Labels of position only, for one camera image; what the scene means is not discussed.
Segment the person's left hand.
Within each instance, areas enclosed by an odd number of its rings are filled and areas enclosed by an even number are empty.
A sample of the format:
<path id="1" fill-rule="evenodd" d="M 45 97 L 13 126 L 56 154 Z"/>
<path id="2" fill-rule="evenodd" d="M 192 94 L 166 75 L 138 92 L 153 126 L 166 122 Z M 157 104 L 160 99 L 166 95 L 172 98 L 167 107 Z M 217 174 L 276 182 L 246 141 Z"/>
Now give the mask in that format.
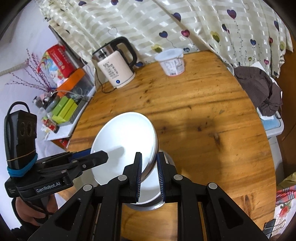
<path id="1" fill-rule="evenodd" d="M 55 195 L 52 194 L 50 195 L 47 204 L 47 211 L 49 213 L 55 213 L 57 210 L 58 206 L 56 198 Z M 29 207 L 20 197 L 16 198 L 16 212 L 23 221 L 31 223 L 35 226 L 40 226 L 36 219 L 43 219 L 46 216 L 44 213 L 41 213 Z"/>

